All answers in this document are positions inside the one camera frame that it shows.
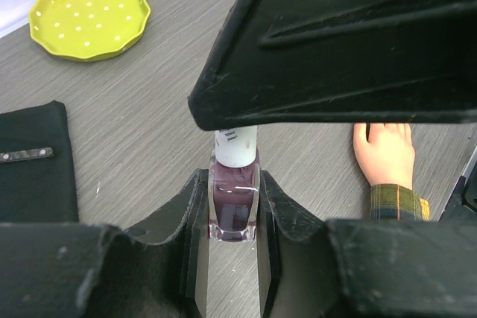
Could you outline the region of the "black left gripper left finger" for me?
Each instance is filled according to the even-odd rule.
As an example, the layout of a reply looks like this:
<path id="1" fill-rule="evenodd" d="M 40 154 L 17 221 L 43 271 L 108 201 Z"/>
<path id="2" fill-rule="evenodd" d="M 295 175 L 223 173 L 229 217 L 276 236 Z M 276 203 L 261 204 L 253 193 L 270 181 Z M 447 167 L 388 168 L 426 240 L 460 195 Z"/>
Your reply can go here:
<path id="1" fill-rule="evenodd" d="M 1 225 L 3 317 L 204 317 L 207 177 L 128 229 Z"/>

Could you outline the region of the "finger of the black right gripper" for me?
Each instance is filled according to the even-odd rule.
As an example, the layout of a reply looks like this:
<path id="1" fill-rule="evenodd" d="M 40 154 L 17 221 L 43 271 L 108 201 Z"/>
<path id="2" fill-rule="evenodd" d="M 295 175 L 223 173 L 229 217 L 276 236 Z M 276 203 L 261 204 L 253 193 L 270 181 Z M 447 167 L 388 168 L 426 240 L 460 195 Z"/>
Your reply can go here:
<path id="1" fill-rule="evenodd" d="M 236 0 L 189 96 L 202 130 L 476 120 L 476 0 Z"/>

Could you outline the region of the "mannequin hand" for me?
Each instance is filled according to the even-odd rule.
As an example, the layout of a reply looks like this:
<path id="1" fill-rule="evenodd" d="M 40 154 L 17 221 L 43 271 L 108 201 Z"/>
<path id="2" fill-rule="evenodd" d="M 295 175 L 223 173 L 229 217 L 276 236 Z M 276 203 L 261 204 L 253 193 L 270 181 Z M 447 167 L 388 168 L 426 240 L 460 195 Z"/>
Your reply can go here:
<path id="1" fill-rule="evenodd" d="M 409 124 L 356 123 L 353 149 L 358 166 L 370 185 L 413 188 L 415 151 Z"/>

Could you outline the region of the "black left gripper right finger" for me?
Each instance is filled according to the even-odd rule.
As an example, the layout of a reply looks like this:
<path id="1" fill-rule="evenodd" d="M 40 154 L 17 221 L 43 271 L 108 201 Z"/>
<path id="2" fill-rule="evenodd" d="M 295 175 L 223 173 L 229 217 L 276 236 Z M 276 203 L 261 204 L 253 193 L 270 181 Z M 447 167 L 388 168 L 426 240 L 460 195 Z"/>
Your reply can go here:
<path id="1" fill-rule="evenodd" d="M 474 317 L 476 213 L 439 221 L 327 220 L 267 172 L 259 198 L 262 317 Z"/>

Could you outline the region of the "purple nail polish bottle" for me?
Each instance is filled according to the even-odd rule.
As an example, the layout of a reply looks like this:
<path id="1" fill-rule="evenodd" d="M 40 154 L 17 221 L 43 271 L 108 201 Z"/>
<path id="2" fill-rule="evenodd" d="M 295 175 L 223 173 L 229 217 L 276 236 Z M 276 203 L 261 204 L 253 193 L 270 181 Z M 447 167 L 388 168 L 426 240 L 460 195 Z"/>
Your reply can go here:
<path id="1" fill-rule="evenodd" d="M 217 130 L 208 175 L 211 239 L 255 239 L 260 180 L 257 127 Z"/>

